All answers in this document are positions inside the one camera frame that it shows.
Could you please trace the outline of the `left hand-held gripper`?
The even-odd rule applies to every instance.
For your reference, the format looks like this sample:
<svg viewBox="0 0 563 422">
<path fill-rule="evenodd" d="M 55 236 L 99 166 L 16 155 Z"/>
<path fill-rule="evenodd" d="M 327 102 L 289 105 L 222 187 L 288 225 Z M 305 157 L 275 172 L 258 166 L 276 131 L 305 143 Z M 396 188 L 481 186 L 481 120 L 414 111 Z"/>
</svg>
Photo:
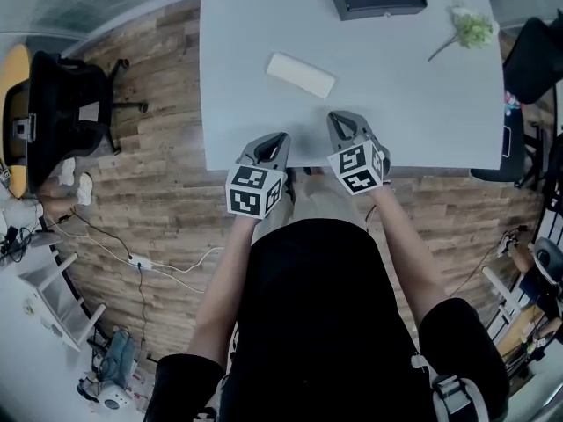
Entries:
<svg viewBox="0 0 563 422">
<path fill-rule="evenodd" d="M 272 211 L 285 191 L 289 149 L 285 132 L 263 135 L 245 146 L 225 183 L 229 213 L 263 220 Z"/>
</svg>

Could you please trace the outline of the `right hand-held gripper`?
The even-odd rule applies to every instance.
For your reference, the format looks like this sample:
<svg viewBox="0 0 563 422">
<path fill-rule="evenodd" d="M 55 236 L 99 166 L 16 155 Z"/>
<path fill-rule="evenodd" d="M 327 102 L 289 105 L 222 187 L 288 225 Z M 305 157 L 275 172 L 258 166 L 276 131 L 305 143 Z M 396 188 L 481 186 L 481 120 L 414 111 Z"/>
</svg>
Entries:
<svg viewBox="0 0 563 422">
<path fill-rule="evenodd" d="M 327 159 L 344 188 L 357 195 L 386 184 L 390 153 L 374 136 L 367 121 L 350 111 L 331 111 L 326 122 L 333 146 Z"/>
</svg>

